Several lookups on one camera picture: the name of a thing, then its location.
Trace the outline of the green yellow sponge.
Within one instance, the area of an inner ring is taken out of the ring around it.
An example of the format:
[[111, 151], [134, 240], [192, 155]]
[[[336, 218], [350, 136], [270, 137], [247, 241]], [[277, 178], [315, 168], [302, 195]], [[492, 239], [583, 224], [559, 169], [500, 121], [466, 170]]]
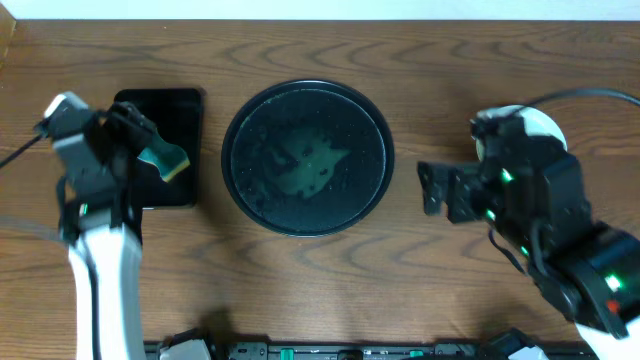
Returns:
[[151, 136], [150, 142], [137, 159], [155, 167], [165, 183], [171, 182], [191, 165], [186, 151], [180, 146], [166, 142], [158, 132]]

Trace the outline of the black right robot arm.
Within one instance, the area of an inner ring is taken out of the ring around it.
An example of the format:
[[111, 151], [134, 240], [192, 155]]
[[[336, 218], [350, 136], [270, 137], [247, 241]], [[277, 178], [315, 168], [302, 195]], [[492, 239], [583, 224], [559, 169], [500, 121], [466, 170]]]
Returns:
[[579, 160], [560, 127], [533, 108], [480, 112], [478, 160], [417, 166], [424, 211], [485, 221], [501, 253], [575, 324], [600, 359], [639, 356], [639, 241], [594, 220]]

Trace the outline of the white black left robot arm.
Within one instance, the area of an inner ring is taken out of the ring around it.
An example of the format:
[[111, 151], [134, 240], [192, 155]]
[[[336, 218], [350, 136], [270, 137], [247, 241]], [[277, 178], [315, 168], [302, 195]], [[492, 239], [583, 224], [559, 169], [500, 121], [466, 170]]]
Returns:
[[56, 195], [76, 286], [76, 356], [143, 359], [142, 210], [132, 199], [134, 155], [123, 117], [92, 110], [72, 92], [57, 95], [45, 117], [65, 167]]

